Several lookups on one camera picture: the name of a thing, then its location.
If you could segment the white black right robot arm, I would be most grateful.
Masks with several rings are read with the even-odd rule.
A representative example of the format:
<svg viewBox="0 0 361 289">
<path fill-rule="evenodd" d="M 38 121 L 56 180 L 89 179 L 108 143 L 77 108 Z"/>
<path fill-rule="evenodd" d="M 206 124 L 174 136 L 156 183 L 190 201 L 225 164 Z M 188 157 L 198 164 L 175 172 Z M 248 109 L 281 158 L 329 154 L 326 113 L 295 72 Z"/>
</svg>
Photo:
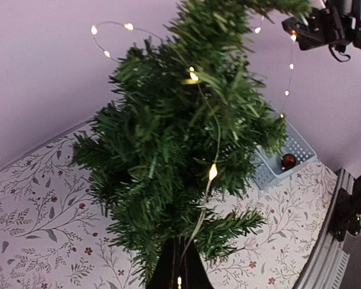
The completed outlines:
<svg viewBox="0 0 361 289">
<path fill-rule="evenodd" d="M 283 20 L 282 27 L 302 51 L 327 46 L 338 62 L 347 62 L 349 44 L 361 50 L 361 1 L 324 1 L 308 16 Z"/>
</svg>

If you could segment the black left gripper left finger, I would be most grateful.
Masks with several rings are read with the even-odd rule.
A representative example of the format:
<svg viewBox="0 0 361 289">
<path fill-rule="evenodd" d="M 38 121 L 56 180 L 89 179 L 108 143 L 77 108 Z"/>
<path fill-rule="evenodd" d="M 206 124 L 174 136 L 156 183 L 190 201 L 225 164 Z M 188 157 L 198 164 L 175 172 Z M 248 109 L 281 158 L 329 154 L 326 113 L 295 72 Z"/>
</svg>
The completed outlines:
<svg viewBox="0 0 361 289">
<path fill-rule="evenodd" d="M 178 288 L 180 276 L 181 238 L 168 239 L 161 250 L 153 275 L 146 285 L 148 289 Z"/>
</svg>

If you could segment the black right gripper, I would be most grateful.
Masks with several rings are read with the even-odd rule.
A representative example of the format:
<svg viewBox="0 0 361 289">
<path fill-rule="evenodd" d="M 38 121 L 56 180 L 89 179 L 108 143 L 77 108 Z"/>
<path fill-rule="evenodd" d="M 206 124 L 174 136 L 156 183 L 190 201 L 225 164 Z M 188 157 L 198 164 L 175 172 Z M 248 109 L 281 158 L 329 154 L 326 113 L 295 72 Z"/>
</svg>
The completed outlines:
<svg viewBox="0 0 361 289">
<path fill-rule="evenodd" d="M 282 21 L 283 30 L 295 37 L 302 51 L 329 46 L 340 51 L 353 42 L 357 19 L 356 1 L 326 1 L 313 7 L 309 16 L 294 16 Z"/>
</svg>

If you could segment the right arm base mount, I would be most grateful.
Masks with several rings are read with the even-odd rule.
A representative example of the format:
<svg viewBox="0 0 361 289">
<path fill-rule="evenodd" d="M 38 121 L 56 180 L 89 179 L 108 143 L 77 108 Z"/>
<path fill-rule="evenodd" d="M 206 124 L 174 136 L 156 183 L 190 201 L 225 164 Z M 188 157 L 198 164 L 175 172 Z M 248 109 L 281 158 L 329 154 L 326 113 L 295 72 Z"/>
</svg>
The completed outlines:
<svg viewBox="0 0 361 289">
<path fill-rule="evenodd" d="M 347 232 L 357 236 L 361 230 L 361 175 L 353 182 L 352 193 L 338 190 L 336 206 L 330 221 L 329 233 L 342 242 Z"/>
</svg>

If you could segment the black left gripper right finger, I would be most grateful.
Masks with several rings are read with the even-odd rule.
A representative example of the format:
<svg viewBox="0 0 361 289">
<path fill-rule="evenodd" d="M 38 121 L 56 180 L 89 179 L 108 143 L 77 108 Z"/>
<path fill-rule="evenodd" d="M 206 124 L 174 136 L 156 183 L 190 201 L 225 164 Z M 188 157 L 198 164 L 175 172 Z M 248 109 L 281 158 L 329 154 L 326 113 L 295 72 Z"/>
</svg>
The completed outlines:
<svg viewBox="0 0 361 289">
<path fill-rule="evenodd" d="M 195 243 L 182 237 L 182 288 L 213 289 Z"/>
</svg>

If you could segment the small green christmas tree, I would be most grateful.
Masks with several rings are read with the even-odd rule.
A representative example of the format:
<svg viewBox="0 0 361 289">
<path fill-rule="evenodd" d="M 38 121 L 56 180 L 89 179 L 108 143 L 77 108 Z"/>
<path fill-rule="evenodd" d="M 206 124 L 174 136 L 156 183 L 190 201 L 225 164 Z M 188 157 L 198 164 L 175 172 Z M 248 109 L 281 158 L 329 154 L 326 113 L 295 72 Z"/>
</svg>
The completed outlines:
<svg viewBox="0 0 361 289">
<path fill-rule="evenodd" d="M 91 193 L 111 213 L 112 244 L 135 254 L 144 286 L 164 243 L 189 238 L 202 259 L 236 252 L 265 219 L 258 210 L 217 214 L 218 194 L 243 199 L 256 146 L 280 150 L 286 123 L 248 71 L 251 14 L 303 14 L 309 1 L 181 1 L 170 35 L 129 48 L 110 76 L 117 102 L 77 136 L 72 160 L 91 172 Z"/>
</svg>

